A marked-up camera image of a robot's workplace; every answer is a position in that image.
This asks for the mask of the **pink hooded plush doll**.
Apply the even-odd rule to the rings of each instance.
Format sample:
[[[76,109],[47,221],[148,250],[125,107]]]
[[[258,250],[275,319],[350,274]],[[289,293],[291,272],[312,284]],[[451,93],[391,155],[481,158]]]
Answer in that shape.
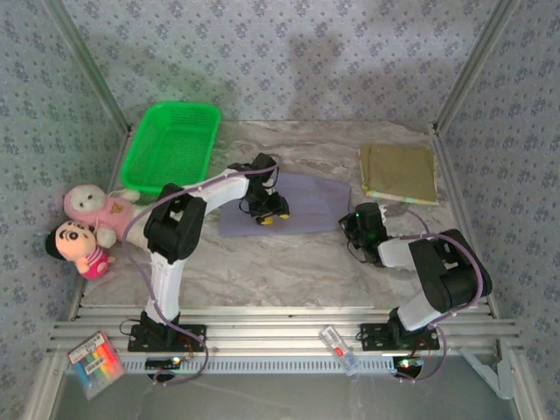
[[[126,240],[146,250],[144,225],[149,215],[144,215],[124,236],[125,228],[146,208],[138,204],[139,200],[140,193],[130,189],[105,193],[97,185],[77,185],[66,194],[63,209],[69,219],[92,226],[97,242],[105,249]]]

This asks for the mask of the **aluminium side rail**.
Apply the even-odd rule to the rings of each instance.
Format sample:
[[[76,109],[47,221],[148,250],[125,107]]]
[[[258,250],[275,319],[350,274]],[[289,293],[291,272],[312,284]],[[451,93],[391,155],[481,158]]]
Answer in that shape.
[[[482,251],[475,237],[472,219],[463,198],[459,176],[454,170],[452,154],[441,136],[434,135],[431,139],[431,146],[436,159],[437,190],[440,204],[449,209],[453,226],[463,234],[471,249],[482,262]],[[477,316],[485,315],[491,319],[500,317],[500,311],[492,294],[482,297],[476,305],[469,309],[458,312],[458,316],[474,314]]]

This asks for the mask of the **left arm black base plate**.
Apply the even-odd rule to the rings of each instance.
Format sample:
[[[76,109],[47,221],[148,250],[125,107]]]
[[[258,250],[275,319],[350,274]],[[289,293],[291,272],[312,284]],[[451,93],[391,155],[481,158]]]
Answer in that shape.
[[[129,334],[127,350],[131,353],[202,353],[200,342],[207,338],[205,325],[181,325],[190,333],[184,334],[165,325],[163,329],[149,330],[133,325]]]

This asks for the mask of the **clear plastic package red label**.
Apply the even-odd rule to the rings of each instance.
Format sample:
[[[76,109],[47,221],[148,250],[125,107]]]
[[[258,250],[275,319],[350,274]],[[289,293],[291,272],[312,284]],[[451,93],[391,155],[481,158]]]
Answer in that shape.
[[[330,350],[336,361],[342,366],[346,375],[357,375],[360,370],[360,363],[353,350],[342,339],[338,331],[328,325],[319,332],[319,337]]]

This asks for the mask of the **grey metal corner bracket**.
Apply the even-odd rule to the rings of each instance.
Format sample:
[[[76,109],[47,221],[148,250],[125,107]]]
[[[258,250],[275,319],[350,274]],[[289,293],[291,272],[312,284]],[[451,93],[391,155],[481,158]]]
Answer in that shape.
[[[468,348],[461,347],[460,355],[501,400],[512,400],[514,392],[514,375],[509,354],[504,350],[498,352],[495,367],[483,364]]]

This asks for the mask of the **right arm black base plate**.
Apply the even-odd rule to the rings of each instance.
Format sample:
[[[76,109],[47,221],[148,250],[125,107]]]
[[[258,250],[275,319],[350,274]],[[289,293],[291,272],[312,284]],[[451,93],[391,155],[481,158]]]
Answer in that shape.
[[[409,351],[439,350],[438,334],[426,327],[414,332],[397,328],[390,323],[360,324],[355,338],[361,343],[363,351]]]

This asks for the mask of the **aluminium frame rails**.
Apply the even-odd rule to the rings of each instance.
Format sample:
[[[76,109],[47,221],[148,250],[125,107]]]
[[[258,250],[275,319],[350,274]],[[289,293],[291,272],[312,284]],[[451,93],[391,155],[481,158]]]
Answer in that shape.
[[[75,319],[55,324],[47,350],[65,353],[98,330],[104,331],[121,352],[128,346],[130,321],[140,308],[134,306],[81,307]],[[387,311],[373,307],[202,307],[181,312],[185,324],[206,326],[206,343],[211,354],[324,355],[319,331],[333,326],[343,339],[355,346],[359,326],[383,323]],[[463,311],[441,324],[447,345],[453,352],[462,347],[476,354],[490,354],[499,340],[515,351],[522,350],[519,330],[512,319],[496,318],[488,304]]]

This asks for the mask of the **green plastic basket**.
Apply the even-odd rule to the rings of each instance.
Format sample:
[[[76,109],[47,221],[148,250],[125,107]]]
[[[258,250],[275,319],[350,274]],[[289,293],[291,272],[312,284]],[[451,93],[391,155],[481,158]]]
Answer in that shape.
[[[122,184],[157,196],[169,183],[205,180],[220,123],[220,110],[209,103],[161,101],[150,106],[122,163]]]

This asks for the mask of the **coloured marker pack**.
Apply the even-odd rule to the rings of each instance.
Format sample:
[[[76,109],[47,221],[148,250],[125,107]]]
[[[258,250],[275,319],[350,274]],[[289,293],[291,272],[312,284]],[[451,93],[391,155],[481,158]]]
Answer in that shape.
[[[125,374],[123,364],[103,331],[97,331],[67,353],[85,397],[90,401]]]

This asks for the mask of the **lavender skirt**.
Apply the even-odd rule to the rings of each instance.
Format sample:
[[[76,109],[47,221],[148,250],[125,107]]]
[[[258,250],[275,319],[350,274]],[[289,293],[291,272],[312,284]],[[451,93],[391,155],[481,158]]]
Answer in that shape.
[[[287,199],[288,219],[276,218],[260,226],[232,201],[220,210],[218,233],[222,237],[300,235],[335,230],[349,213],[352,187],[345,181],[284,172],[276,190]]]

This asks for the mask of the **small black controller board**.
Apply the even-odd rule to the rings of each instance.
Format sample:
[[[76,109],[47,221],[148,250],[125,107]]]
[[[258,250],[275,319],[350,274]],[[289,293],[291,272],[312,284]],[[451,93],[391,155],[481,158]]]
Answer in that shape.
[[[144,367],[148,370],[173,370],[181,367],[183,359],[178,356],[170,358],[148,358]]]
[[[419,357],[394,357],[395,376],[409,381],[415,381],[421,374],[424,360]]]

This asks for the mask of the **black haired plush doll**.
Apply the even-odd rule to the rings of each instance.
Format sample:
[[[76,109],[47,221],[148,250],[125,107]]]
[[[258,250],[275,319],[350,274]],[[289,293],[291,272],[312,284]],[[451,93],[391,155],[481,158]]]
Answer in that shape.
[[[95,229],[77,220],[67,220],[51,231],[45,238],[45,252],[57,260],[73,263],[88,281],[105,276],[116,261],[98,243]]]

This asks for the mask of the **aluminium frame post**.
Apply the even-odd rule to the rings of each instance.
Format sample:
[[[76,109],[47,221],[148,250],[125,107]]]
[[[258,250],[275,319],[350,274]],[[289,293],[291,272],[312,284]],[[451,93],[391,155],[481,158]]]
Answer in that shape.
[[[458,74],[458,78],[452,86],[451,92],[447,95],[437,118],[433,122],[433,129],[437,136],[442,136],[449,129],[452,120],[458,113],[521,1],[496,0],[486,22],[481,27],[479,36],[469,52],[465,64]]]
[[[44,5],[46,12],[59,30],[78,66],[101,101],[101,105],[108,113],[109,118],[123,134],[128,134],[130,132],[130,125],[106,83],[101,69],[88,50],[85,39],[68,13],[66,6],[62,0],[41,0],[41,3]]]

